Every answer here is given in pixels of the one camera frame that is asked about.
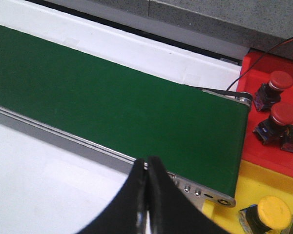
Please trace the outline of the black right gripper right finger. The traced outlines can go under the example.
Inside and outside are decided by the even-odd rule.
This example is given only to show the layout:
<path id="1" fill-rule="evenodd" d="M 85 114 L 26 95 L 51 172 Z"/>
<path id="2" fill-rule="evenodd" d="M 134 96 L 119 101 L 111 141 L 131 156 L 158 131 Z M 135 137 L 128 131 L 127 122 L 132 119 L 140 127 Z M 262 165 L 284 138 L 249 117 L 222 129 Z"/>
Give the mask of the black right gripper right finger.
<path id="1" fill-rule="evenodd" d="M 147 200 L 153 234 L 227 234 L 199 211 L 167 174 L 156 156 L 147 160 Z"/>

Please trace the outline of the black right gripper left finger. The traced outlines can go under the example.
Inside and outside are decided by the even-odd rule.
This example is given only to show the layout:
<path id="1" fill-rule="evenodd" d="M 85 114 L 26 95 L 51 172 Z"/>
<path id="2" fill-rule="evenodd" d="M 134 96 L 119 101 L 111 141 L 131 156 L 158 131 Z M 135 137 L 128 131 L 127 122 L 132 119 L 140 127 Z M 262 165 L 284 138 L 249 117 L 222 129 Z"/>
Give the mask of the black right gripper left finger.
<path id="1" fill-rule="evenodd" d="M 147 223 L 146 181 L 143 159 L 135 160 L 115 197 L 80 234 L 144 234 Z"/>

